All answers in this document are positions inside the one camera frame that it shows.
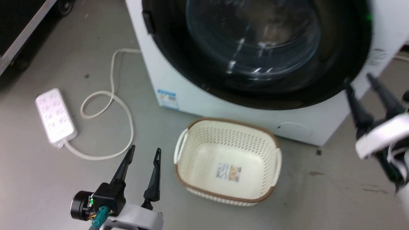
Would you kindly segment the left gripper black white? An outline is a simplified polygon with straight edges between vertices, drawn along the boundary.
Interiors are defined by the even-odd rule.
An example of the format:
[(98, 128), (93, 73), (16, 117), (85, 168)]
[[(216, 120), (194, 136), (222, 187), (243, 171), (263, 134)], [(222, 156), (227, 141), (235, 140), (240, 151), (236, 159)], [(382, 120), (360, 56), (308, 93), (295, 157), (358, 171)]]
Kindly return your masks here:
[(111, 183), (102, 183), (95, 192), (80, 191), (71, 202), (71, 217), (91, 221), (89, 230), (163, 230), (163, 215), (153, 211), (152, 203), (160, 200), (162, 150), (157, 148), (149, 185), (142, 205), (127, 204), (124, 195), (127, 170), (134, 157), (131, 145)]

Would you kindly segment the white power strip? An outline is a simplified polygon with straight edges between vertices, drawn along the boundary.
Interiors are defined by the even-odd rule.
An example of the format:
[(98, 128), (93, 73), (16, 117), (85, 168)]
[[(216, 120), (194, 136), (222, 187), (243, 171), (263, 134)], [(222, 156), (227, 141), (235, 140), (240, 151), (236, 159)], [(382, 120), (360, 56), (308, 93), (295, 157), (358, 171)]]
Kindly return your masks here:
[(59, 89), (53, 88), (40, 94), (35, 99), (35, 105), (53, 147), (60, 149), (77, 137), (77, 128)]

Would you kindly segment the black round glass washer door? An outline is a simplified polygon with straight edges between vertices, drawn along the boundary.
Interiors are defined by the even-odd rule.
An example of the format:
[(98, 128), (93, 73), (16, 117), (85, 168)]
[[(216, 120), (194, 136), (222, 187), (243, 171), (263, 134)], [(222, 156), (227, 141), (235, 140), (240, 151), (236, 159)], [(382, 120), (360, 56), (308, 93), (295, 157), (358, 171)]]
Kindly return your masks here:
[(189, 82), (263, 110), (322, 103), (370, 50), (371, 0), (142, 0), (147, 32)]

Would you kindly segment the paper label inside basket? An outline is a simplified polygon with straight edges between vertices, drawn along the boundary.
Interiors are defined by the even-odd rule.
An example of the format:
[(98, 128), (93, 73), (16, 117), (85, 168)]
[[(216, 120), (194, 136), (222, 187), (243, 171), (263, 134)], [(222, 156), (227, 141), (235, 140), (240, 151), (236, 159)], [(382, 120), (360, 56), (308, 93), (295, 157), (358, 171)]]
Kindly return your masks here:
[(216, 178), (228, 181), (239, 182), (242, 172), (241, 166), (234, 166), (228, 163), (219, 163), (216, 170)]

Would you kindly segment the black caster wheel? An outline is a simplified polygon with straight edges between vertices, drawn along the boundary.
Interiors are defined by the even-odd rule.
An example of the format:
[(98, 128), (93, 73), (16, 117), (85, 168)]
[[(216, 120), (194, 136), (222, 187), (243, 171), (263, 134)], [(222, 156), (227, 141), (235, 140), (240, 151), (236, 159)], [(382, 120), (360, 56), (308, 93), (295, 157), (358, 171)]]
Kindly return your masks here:
[(58, 17), (66, 17), (73, 9), (76, 0), (57, 0), (53, 6), (53, 12)]

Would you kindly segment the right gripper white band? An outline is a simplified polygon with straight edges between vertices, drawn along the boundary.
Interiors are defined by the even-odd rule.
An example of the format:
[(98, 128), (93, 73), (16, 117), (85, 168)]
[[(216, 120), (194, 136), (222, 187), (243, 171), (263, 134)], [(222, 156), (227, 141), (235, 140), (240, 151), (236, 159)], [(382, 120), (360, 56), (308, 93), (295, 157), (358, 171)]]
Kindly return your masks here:
[(371, 73), (367, 73), (366, 78), (386, 110), (384, 121), (387, 122), (370, 131), (374, 117), (356, 98), (351, 82), (345, 80), (347, 101), (356, 129), (356, 153), (360, 159), (367, 159), (386, 150), (387, 163), (394, 166), (403, 179), (395, 183), (397, 192), (406, 190), (409, 193), (409, 113), (381, 81)]

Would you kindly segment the blue energy label sticker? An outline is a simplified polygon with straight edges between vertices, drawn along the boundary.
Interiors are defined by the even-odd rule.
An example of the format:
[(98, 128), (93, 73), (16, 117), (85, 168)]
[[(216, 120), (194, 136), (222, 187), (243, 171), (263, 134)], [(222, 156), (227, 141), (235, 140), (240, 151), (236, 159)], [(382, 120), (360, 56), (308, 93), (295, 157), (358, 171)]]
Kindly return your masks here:
[(157, 95), (158, 103), (161, 107), (179, 111), (179, 104), (176, 93), (158, 89)]

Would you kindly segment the white front-load washing machine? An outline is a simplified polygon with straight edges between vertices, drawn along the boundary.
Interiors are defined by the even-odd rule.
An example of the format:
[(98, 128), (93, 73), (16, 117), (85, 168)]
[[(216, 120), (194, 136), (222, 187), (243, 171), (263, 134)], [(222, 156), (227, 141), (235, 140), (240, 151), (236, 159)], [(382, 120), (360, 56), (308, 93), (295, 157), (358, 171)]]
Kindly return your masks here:
[[(254, 124), (277, 136), (316, 146), (323, 146), (349, 115), (344, 89), (322, 103), (292, 110), (254, 109), (211, 95), (189, 82), (161, 54), (142, 18), (142, 0), (125, 2), (157, 101), (158, 89), (170, 91), (177, 95), (179, 111)], [(366, 74), (379, 76), (409, 38), (409, 0), (371, 3), (369, 54), (359, 74), (350, 80), (358, 98), (369, 89)]]

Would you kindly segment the cream plastic laundry basket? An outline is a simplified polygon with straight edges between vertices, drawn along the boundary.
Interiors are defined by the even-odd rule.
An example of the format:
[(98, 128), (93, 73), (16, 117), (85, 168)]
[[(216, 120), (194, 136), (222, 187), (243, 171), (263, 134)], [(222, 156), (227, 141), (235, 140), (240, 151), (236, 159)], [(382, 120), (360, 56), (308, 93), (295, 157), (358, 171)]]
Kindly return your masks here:
[[(202, 118), (180, 134), (173, 163), (175, 176), (187, 191), (219, 203), (253, 206), (274, 191), (282, 150), (277, 138), (264, 128)], [(240, 181), (217, 179), (219, 163), (241, 166)]]

